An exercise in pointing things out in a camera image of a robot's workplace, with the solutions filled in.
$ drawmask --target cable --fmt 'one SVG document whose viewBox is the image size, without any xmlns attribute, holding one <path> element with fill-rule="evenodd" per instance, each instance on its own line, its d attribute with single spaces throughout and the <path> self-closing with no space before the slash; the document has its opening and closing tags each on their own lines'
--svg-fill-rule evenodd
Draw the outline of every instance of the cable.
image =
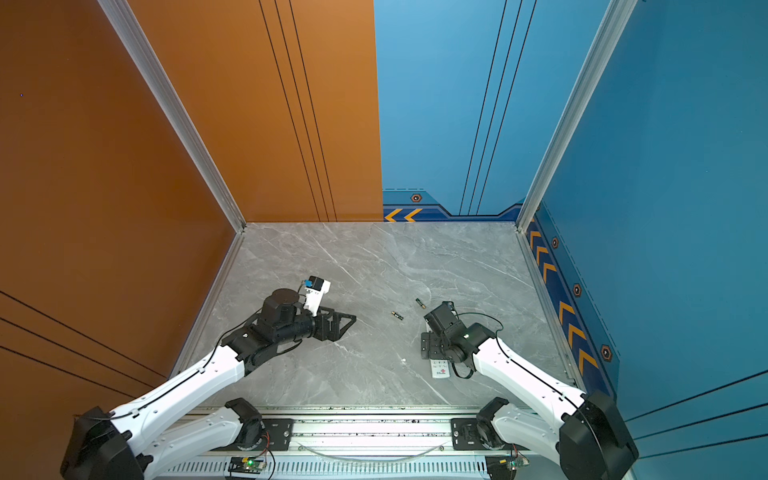
<svg viewBox="0 0 768 480">
<path fill-rule="evenodd" d="M 636 415 L 636 416 L 632 417 L 631 419 L 628 419 L 628 420 L 627 420 L 627 422 L 631 422 L 632 420 L 637 420 L 637 419 L 639 419 L 640 417 L 645 417 L 646 415 L 650 415 L 651 413 L 656 413 L 656 412 L 659 412 L 659 411 L 661 411 L 661 410 L 664 410 L 664 409 L 668 409 L 668 408 L 670 408 L 671 406 L 680 405 L 681 403 L 683 403 L 683 402 L 687 402 L 688 400 L 697 399 L 697 398 L 699 398 L 700 396 L 705 396 L 705 395 L 707 395 L 707 394 L 709 394 L 709 393 L 712 393 L 712 392 L 716 392 L 717 390 L 721 390 L 721 389 L 724 389 L 724 388 L 726 388 L 726 387 L 729 387 L 729 386 L 732 386 L 732 385 L 736 385 L 737 383 L 741 383 L 741 382 L 744 382 L 744 381 L 746 381 L 746 380 L 750 380 L 750 379 L 753 379 L 753 378 L 755 378 L 755 377 L 757 377 L 757 376 L 765 375 L 766 373 L 768 373 L 768 370 L 763 370 L 762 372 L 753 373 L 752 375 L 749 375 L 749 376 L 745 376 L 745 377 L 744 377 L 744 378 L 742 378 L 742 379 L 738 379 L 738 380 L 735 380 L 735 381 L 733 381 L 733 382 L 730 382 L 730 383 L 726 383 L 725 385 L 721 385 L 721 386 L 719 386 L 719 387 L 716 387 L 716 388 L 714 388 L 714 389 L 711 389 L 711 390 L 707 390 L 706 392 L 698 393 L 698 394 L 696 394 L 696 395 L 694 395 L 694 396 L 690 396 L 690 397 L 688 397 L 688 398 L 686 398 L 686 399 L 678 400 L 677 402 L 673 402 L 673 403 L 670 403 L 669 405 L 665 405 L 665 406 L 663 406 L 663 407 L 660 407 L 660 408 L 658 408 L 658 409 L 654 409 L 654 410 L 651 410 L 651 411 L 649 411 L 649 412 L 645 412 L 645 413 L 643 413 L 643 414 L 641 414 L 641 415 Z"/>
<path fill-rule="evenodd" d="M 277 354 L 277 355 L 275 355 L 275 356 L 281 356 L 281 355 L 283 355 L 284 353 L 288 353 L 288 352 L 290 352 L 291 350 L 295 350 L 295 349 L 299 348 L 299 345 L 301 345 L 301 342 L 302 342 L 302 341 L 303 341 L 303 339 L 299 340 L 298 342 L 296 342 L 296 345 L 294 345 L 294 346 L 290 347 L 289 349 L 285 349 L 285 350 L 283 350 L 282 352 L 278 353 L 278 354 Z"/>
<path fill-rule="evenodd" d="M 648 437 L 652 437 L 654 435 L 659 435 L 661 433 L 672 432 L 673 430 L 684 429 L 684 428 L 690 427 L 692 425 L 699 425 L 700 423 L 705 423 L 705 422 L 709 422 L 709 421 L 712 421 L 712 420 L 722 419 L 724 417 L 731 416 L 731 415 L 737 415 L 739 413 L 749 412 L 750 410 L 761 409 L 761 408 L 763 408 L 765 406 L 768 406 L 768 402 L 761 403 L 759 405 L 754 405 L 754 406 L 751 406 L 751 407 L 746 407 L 745 409 L 734 410 L 733 412 L 723 413 L 721 415 L 715 415 L 714 417 L 710 417 L 708 419 L 701 419 L 701 420 L 697 420 L 696 422 L 686 423 L 685 425 L 678 425 L 676 427 L 672 427 L 671 429 L 665 429 L 665 430 L 660 430 L 658 432 L 649 433 L 647 435 L 641 435 L 639 437 L 633 438 L 633 440 L 637 441 L 637 440 L 641 440 L 641 439 L 646 439 Z"/>
<path fill-rule="evenodd" d="M 277 469 L 277 460 L 275 460 L 275 454 L 272 453 L 272 450 L 267 450 L 266 452 L 272 457 L 272 473 L 270 473 L 270 477 L 267 480 L 272 480 L 272 475 L 275 475 L 275 470 Z"/>
<path fill-rule="evenodd" d="M 491 166 L 493 165 L 493 157 L 496 155 L 496 146 L 498 145 L 498 138 L 501 137 L 502 128 L 504 127 L 504 118 L 507 116 L 507 107 L 509 106 L 509 98 L 512 96 L 512 88 L 515 87 L 515 79 L 518 77 L 518 69 L 520 68 L 520 60 L 523 56 L 523 50 L 525 50 L 525 41 L 528 40 L 528 32 L 531 30 L 531 22 L 533 21 L 533 14 L 536 12 L 536 4 L 538 0 L 533 2 L 533 10 L 531 10 L 531 17 L 528 19 L 528 28 L 525 29 L 525 37 L 523 37 L 523 45 L 520 48 L 520 55 L 518 55 L 518 65 L 515 67 L 515 74 L 512 76 L 512 85 L 509 87 L 509 94 L 507 95 L 507 104 L 504 106 L 504 113 L 502 114 L 502 122 L 498 126 L 498 134 L 496 135 L 496 142 L 493 144 L 493 151 L 491 152 L 491 160 L 488 162 L 488 168 L 485 170 L 485 181 L 482 185 L 482 192 L 480 192 L 480 200 L 478 200 L 478 208 L 475 210 L 475 215 L 480 211 L 480 203 L 482 203 L 482 196 L 485 193 L 485 185 L 488 183 L 488 175 L 491 173 Z"/>
<path fill-rule="evenodd" d="M 456 371 L 456 364 L 454 362 L 451 362 L 451 368 L 453 369 L 454 375 L 456 375 L 457 377 L 459 377 L 462 380 L 469 380 L 472 377 L 472 375 L 475 374 L 475 370 L 469 369 L 469 375 L 467 375 L 467 376 L 459 375 L 458 372 Z"/>
<path fill-rule="evenodd" d="M 257 458 L 264 455 L 266 451 L 270 449 L 270 431 L 267 430 L 266 435 L 262 435 L 261 438 L 266 439 L 266 445 L 264 446 L 264 450 L 261 451 L 261 453 L 257 456 Z"/>
<path fill-rule="evenodd" d="M 478 143 L 478 134 L 480 133 L 480 123 L 482 121 L 482 112 L 485 110 L 485 99 L 488 97 L 488 86 L 491 84 L 491 73 L 493 72 L 493 62 L 496 60 L 496 50 L 498 49 L 498 40 L 502 36 L 502 25 L 504 24 L 504 13 L 507 11 L 507 0 L 504 0 L 504 8 L 502 8 L 502 19 L 498 23 L 498 33 L 496 34 L 496 44 L 493 47 L 493 55 L 491 56 L 491 68 L 488 70 L 488 80 L 485 81 L 485 94 L 482 96 L 482 106 L 480 107 L 480 118 L 478 118 L 478 127 L 475 131 L 475 141 L 472 143 L 472 153 L 469 155 L 469 167 L 467 168 L 467 178 L 464 180 L 464 193 L 462 194 L 462 202 L 458 206 L 458 214 L 462 214 L 464 210 L 464 197 L 467 194 L 467 185 L 469 185 L 469 172 L 472 171 L 472 158 L 475 156 L 475 147 Z"/>
<path fill-rule="evenodd" d="M 496 332 L 494 333 L 494 335 L 496 335 L 496 336 L 498 336 L 498 333 L 501 332 L 504 329 L 504 324 L 499 322 L 498 319 L 496 319 L 496 318 L 494 318 L 494 317 L 492 317 L 490 315 L 486 315 L 486 314 L 480 313 L 480 312 L 464 312 L 464 313 L 456 314 L 456 316 L 462 316 L 462 315 L 482 315 L 482 316 L 487 316 L 489 319 L 496 320 L 496 322 L 498 322 L 498 324 L 499 324 L 499 328 L 496 329 Z M 475 370 L 470 369 L 469 370 L 469 375 L 467 375 L 467 376 L 460 376 L 458 374 L 458 372 L 456 371 L 456 364 L 454 364 L 454 362 L 451 362 L 451 368 L 453 368 L 454 374 L 457 377 L 459 377 L 460 379 L 462 379 L 462 380 L 468 380 L 468 379 L 470 379 L 472 377 L 472 375 L 475 374 Z"/>
<path fill-rule="evenodd" d="M 149 370 L 150 372 L 152 372 L 152 373 L 157 373 L 159 376 L 165 377 L 165 375 L 163 375 L 162 373 L 160 373 L 160 372 L 157 372 L 157 371 L 155 371 L 155 370 L 153 370 L 153 369 L 149 368 L 148 366 L 144 365 L 143 363 L 139 363 L 139 362 L 137 362 L 136 360 L 132 359 L 131 357 L 129 357 L 129 356 L 126 356 L 126 355 L 124 355 L 124 354 L 122 354 L 122 353 L 118 352 L 117 350 L 115 350 L 115 349 L 113 349 L 113 348 L 109 347 L 109 346 L 106 346 L 105 344 L 103 344 L 103 343 L 99 342 L 98 340 L 96 340 L 96 339 L 94 339 L 94 338 L 91 338 L 91 337 L 90 337 L 90 336 L 88 336 L 88 335 L 85 335 L 85 334 L 84 334 L 83 332 L 81 332 L 80 330 L 74 329 L 74 328 L 70 327 L 69 325 L 67 325 L 66 323 L 64 323 L 64 322 L 62 322 L 62 321 L 59 321 L 59 320 L 56 320 L 54 317 L 52 317 L 52 316 L 48 315 L 47 313 L 41 312 L 40 310 L 38 310 L 38 309 L 34 308 L 32 305 L 30 305 L 30 304 L 28 304 L 28 303 L 24 303 L 24 302 L 22 302 L 21 300 L 19 300 L 19 299 L 18 299 L 18 298 L 16 298 L 15 296 L 11 296 L 11 295 L 8 295 L 6 292 L 3 292 L 2 290 L 0 290 L 0 294 L 7 296 L 9 299 L 13 300 L 13 301 L 14 301 L 14 302 L 16 302 L 16 303 L 19 303 L 19 304 L 21 304 L 21 305 L 23 305 L 23 306 L 26 306 L 27 308 L 29 308 L 29 309 L 30 309 L 30 310 L 32 310 L 33 312 L 36 312 L 36 313 L 39 313 L 40 315 L 43 315 L 45 318 L 47 318 L 47 319 L 49 319 L 49 320 L 52 320 L 52 321 L 54 321 L 54 322 L 58 323 L 59 325 L 63 326 L 64 328 L 66 328 L 66 329 L 70 329 L 71 331 L 73 331 L 73 332 L 77 333 L 78 335 L 84 336 L 85 338 L 89 339 L 90 341 L 92 341 L 92 342 L 95 342 L 95 343 L 97 343 L 98 345 L 101 345 L 101 346 L 103 346 L 105 349 L 107 349 L 107 350 L 110 350 L 111 352 L 117 353 L 119 356 L 121 356 L 121 357 L 123 357 L 123 358 L 125 358 L 125 359 L 128 359 L 128 360 L 132 361 L 132 362 L 133 362 L 133 363 L 135 363 L 136 365 L 139 365 L 139 366 L 143 366 L 145 369 Z"/>
<path fill-rule="evenodd" d="M 416 460 L 417 458 L 421 458 L 424 455 L 427 455 L 428 453 L 432 452 L 433 450 L 439 449 L 443 445 L 445 445 L 445 443 L 441 443 L 440 445 L 435 445 L 434 447 L 430 448 L 429 450 L 426 450 L 426 451 L 421 452 L 421 453 L 416 454 L 416 455 L 408 455 L 406 457 L 394 458 L 393 460 L 361 460 L 359 458 L 347 458 L 347 457 L 337 457 L 337 456 L 334 456 L 334 455 L 327 455 L 325 453 L 320 453 L 317 450 L 312 449 L 312 448 L 310 448 L 310 447 L 308 447 L 306 445 L 299 444 L 299 446 L 301 448 L 303 448 L 303 449 L 307 450 L 308 452 L 310 452 L 310 453 L 312 453 L 314 455 L 317 455 L 319 457 L 327 458 L 329 460 L 335 460 L 337 462 L 356 463 L 356 464 L 360 464 L 360 465 L 371 464 L 371 463 L 403 463 L 403 462 L 411 462 L 413 460 Z"/>
<path fill-rule="evenodd" d="M 595 441 L 595 443 L 597 443 L 597 444 L 598 444 L 598 448 L 600 449 L 600 454 L 601 454 L 601 455 L 603 455 L 603 458 L 605 458 L 605 453 L 603 452 L 603 447 L 600 445 L 600 441 L 598 440 L 598 434 L 596 434 L 596 433 L 594 432 L 594 429 L 592 428 L 592 424 L 589 422 L 589 419 L 587 418 L 587 416 L 586 416 L 586 415 L 585 415 L 585 414 L 584 414 L 584 413 L 583 413 L 581 410 L 579 410 L 579 409 L 578 409 L 578 407 L 576 406 L 576 404 L 575 404 L 575 403 L 573 403 L 573 402 L 571 401 L 571 399 L 569 399 L 567 396 L 565 396 L 565 394 L 564 394 L 563 392 L 561 392 L 560 390 L 556 389 L 554 386 L 550 385 L 549 383 L 545 382 L 543 379 L 539 378 L 539 377 L 538 377 L 538 376 L 537 376 L 535 373 L 533 373 L 531 370 L 528 370 L 528 369 L 526 369 L 524 366 L 520 365 L 519 363 L 517 363 L 516 361 L 514 361 L 514 360 L 513 360 L 513 358 L 511 358 L 509 355 L 507 355 L 507 353 L 506 353 L 506 352 L 504 351 L 504 349 L 502 348 L 502 345 L 501 345 L 501 343 L 498 341 L 498 333 L 499 333 L 499 332 L 501 332 L 501 331 L 504 329 L 504 324 L 503 324 L 501 321 L 499 321 L 497 318 L 495 318 L 495 317 L 493 317 L 493 316 L 490 316 L 490 315 L 487 315 L 487 314 L 485 314 L 485 313 L 480 313 L 480 312 L 464 312 L 464 313 L 458 313 L 458 314 L 456 314 L 456 316 L 457 316 L 457 317 L 458 317 L 458 316 L 462 316 L 462 315 L 482 315 L 482 316 L 487 316 L 489 319 L 493 319 L 493 320 L 495 320 L 495 321 L 496 321 L 496 322 L 499 324 L 499 328 L 498 328 L 498 329 L 497 329 L 497 330 L 494 332 L 494 335 L 496 336 L 496 345 L 498 346 L 498 349 L 499 349 L 499 350 L 500 350 L 500 351 L 501 351 L 501 352 L 504 354 L 504 356 L 505 356 L 505 357 L 507 357 L 507 360 L 509 360 L 510 362 L 512 362 L 512 363 L 514 363 L 515 365 L 517 365 L 517 366 L 519 366 L 520 368 L 522 368 L 524 371 L 526 371 L 526 372 L 527 372 L 529 375 L 531 375 L 533 378 L 537 379 L 539 382 L 541 382 L 541 383 L 545 384 L 547 387 L 549 387 L 550 389 L 552 389 L 552 391 L 553 391 L 553 392 L 557 393 L 558 395 L 560 395 L 561 397 L 563 397 L 564 399 L 566 399 L 566 400 L 568 401 L 568 403 L 570 403 L 570 404 L 571 404 L 571 405 L 574 407 L 574 409 L 576 410 L 576 412 L 578 412 L 578 413 L 581 415 L 581 417 L 584 419 L 584 424 L 585 424 L 587 427 L 589 427 L 589 431 L 590 431 L 590 432 L 592 432 L 592 437 L 594 437 L 594 441 Z"/>
<path fill-rule="evenodd" d="M 219 343 L 221 343 L 221 340 L 222 340 L 222 338 L 224 338 L 224 337 L 225 337 L 225 335 L 227 335 L 228 333 L 232 333 L 234 330 L 236 330 L 236 329 L 239 329 L 239 328 L 240 328 L 240 327 L 241 327 L 243 324 L 245 324 L 245 322 L 246 322 L 247 320 L 248 320 L 248 319 L 245 319 L 245 320 L 243 320 L 242 322 L 238 323 L 237 325 L 235 325 L 234 327 L 230 328 L 229 330 L 227 330 L 226 332 L 222 333 L 222 334 L 219 336 L 219 339 L 216 341 L 216 345 L 214 345 L 214 349 L 213 349 L 213 351 L 210 353 L 210 356 L 208 357 L 208 360 L 206 360 L 205 364 L 204 364 L 204 365 L 203 365 L 203 367 L 202 367 L 202 369 L 203 369 L 203 370 L 205 370 L 205 367 L 207 367 L 207 366 L 208 366 L 208 363 L 210 363 L 210 361 L 211 361 L 211 360 L 212 360 L 212 358 L 214 357 L 214 354 L 216 353 L 216 349 L 219 347 Z M 179 383 L 177 383 L 176 385 L 174 385 L 174 386 L 170 387 L 168 390 L 166 390 L 165 392 L 163 392 L 163 394 L 162 394 L 162 395 L 160 395 L 160 396 L 157 396 L 157 397 L 153 398 L 152 400 L 150 400 L 150 401 L 149 401 L 149 402 L 147 402 L 147 403 L 144 403 L 142 406 L 138 407 L 137 409 L 132 409 L 132 410 L 131 410 L 130 412 L 128 412 L 128 413 L 125 413 L 125 414 L 123 414 L 123 415 L 119 415 L 119 416 L 116 416 L 116 417 L 110 417 L 110 418 L 106 418 L 106 419 L 103 419 L 103 418 L 98 418 L 98 417 L 88 417 L 88 418 L 89 418 L 89 419 L 92 419 L 92 420 L 102 420 L 102 421 L 103 421 L 103 420 L 118 420 L 118 419 L 124 419 L 124 418 L 126 418 L 126 417 L 129 417 L 129 416 L 131 416 L 131 415 L 134 415 L 134 412 L 137 412 L 138 410 L 143 410 L 143 409 L 146 409 L 148 406 L 152 405 L 152 404 L 153 404 L 153 403 L 155 403 L 157 400 L 159 400 L 159 399 L 162 399 L 162 398 L 163 398 L 164 396 L 166 396 L 167 394 L 169 394 L 169 393 L 173 392 L 173 391 L 174 391 L 176 388 L 178 388 L 179 386 L 183 385 L 183 384 L 184 384 L 184 383 L 185 383 L 187 380 L 191 379 L 192 377 L 194 377 L 195 375 L 197 375 L 199 372 L 200 372 L 200 370 L 199 370 L 199 369 L 195 370 L 195 371 L 194 371 L 194 373 L 193 373 L 192 375 L 188 376 L 186 379 L 184 379 L 184 380 L 180 381 L 180 382 L 179 382 Z"/>
</svg>

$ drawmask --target marble floor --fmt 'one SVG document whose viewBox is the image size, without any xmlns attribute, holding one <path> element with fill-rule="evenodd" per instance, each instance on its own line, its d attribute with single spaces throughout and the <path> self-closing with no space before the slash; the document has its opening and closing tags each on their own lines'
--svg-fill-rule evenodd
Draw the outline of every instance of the marble floor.
<svg viewBox="0 0 768 480">
<path fill-rule="evenodd" d="M 495 316 L 511 348 L 568 381 L 510 223 L 249 224 L 193 359 L 258 310 L 273 290 L 295 289 L 310 275 L 331 282 L 323 305 L 357 315 L 357 323 L 336 343 L 305 339 L 204 405 L 241 396 L 255 406 L 280 407 L 480 407 L 495 396 L 515 402 L 479 374 L 432 378 L 429 361 L 421 358 L 420 334 L 426 331 L 423 316 L 443 300 L 459 312 Z M 498 328 L 481 316 L 464 320 Z"/>
</svg>

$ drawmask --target dark blue wall border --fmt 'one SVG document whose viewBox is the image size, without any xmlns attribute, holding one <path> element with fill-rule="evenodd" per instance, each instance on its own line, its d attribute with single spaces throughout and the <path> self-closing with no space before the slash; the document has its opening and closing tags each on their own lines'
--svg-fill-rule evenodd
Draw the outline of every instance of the dark blue wall border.
<svg viewBox="0 0 768 480">
<path fill-rule="evenodd" d="M 522 202 L 498 215 L 451 215 L 424 190 L 384 190 L 385 222 L 514 222 Z"/>
<path fill-rule="evenodd" d="M 576 270 L 545 207 L 536 213 L 528 226 L 526 240 L 561 322 L 562 332 L 571 346 L 584 386 L 588 392 L 600 390 L 616 398 L 618 354 L 594 311 L 584 284 L 575 276 Z M 574 295 L 577 283 L 581 287 L 579 297 Z M 610 356 L 604 357 L 606 348 Z"/>
</svg>

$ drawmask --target aluminum frame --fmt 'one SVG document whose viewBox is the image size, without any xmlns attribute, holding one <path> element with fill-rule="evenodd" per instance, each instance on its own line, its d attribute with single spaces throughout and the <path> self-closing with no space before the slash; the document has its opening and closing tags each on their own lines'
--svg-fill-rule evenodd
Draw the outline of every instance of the aluminum frame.
<svg viewBox="0 0 768 480">
<path fill-rule="evenodd" d="M 216 278 L 214 278 L 214 282 L 211 284 L 210 290 L 208 290 L 208 294 L 203 301 L 203 305 L 200 307 L 200 311 L 197 313 L 197 317 L 192 324 L 190 332 L 187 334 L 187 339 L 184 341 L 184 346 L 181 347 L 181 352 L 179 353 L 178 358 L 176 358 L 176 363 L 174 364 L 173 369 L 170 371 L 168 378 L 176 376 L 179 372 L 186 369 L 193 362 L 192 353 L 194 351 L 194 347 L 200 341 L 200 336 L 203 334 L 203 330 L 208 324 L 210 314 L 214 311 L 216 300 L 218 300 L 219 295 L 221 294 L 221 290 L 224 287 L 224 282 L 227 281 L 227 276 L 229 275 L 230 270 L 232 270 L 232 266 L 234 265 L 235 259 L 237 258 L 237 252 L 240 251 L 240 247 L 243 245 L 244 238 L 245 232 L 235 232 L 235 236 L 232 239 L 230 248 L 227 250 L 227 255 L 224 257 L 224 261 L 219 267 Z"/>
<path fill-rule="evenodd" d="M 611 0 L 611 3 L 608 4 L 598 33 L 594 36 L 592 46 L 589 48 L 578 77 L 576 77 L 571 96 L 568 97 L 568 103 L 565 104 L 563 115 L 560 116 L 558 126 L 555 128 L 547 151 L 541 159 L 531 188 L 525 196 L 516 222 L 518 231 L 525 232 L 528 229 L 528 224 L 533 219 L 541 199 L 544 198 L 549 182 L 558 169 L 565 149 L 571 142 L 571 137 L 573 137 L 581 116 L 592 98 L 594 89 L 598 86 L 605 66 L 611 59 L 636 4 L 637 0 Z"/>
<path fill-rule="evenodd" d="M 579 389 L 586 392 L 587 387 L 584 386 L 584 380 L 581 378 L 574 357 L 571 354 L 571 347 L 568 345 L 565 335 L 563 335 L 558 314 L 554 311 L 552 301 L 549 298 L 549 292 L 547 291 L 547 286 L 544 285 L 544 279 L 541 278 L 541 274 L 538 272 L 538 266 L 536 265 L 536 259 L 533 257 L 533 252 L 528 248 L 528 241 L 525 238 L 525 233 L 517 232 L 515 236 L 518 239 L 520 250 L 523 252 L 523 257 L 525 257 L 525 265 L 528 267 L 528 272 L 531 274 L 531 281 L 536 289 L 538 301 L 541 304 L 541 308 L 544 310 L 544 316 L 547 319 L 547 324 L 554 337 L 554 344 L 558 349 L 558 355 L 563 361 L 565 375 L 573 380 Z"/>
<path fill-rule="evenodd" d="M 224 183 L 221 172 L 192 123 L 187 109 L 181 103 L 176 89 L 171 84 L 131 7 L 126 0 L 98 0 L 98 2 L 232 228 L 236 232 L 242 232 L 246 225 L 245 217 L 240 212 L 229 187 Z"/>
</svg>

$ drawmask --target remote control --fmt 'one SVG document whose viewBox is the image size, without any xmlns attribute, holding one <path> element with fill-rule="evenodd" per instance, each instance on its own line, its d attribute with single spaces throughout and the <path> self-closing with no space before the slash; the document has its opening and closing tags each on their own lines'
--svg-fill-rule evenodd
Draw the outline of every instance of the remote control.
<svg viewBox="0 0 768 480">
<path fill-rule="evenodd" d="M 448 371 L 448 360 L 429 360 L 432 363 L 432 378 L 447 379 L 451 376 Z"/>
</svg>

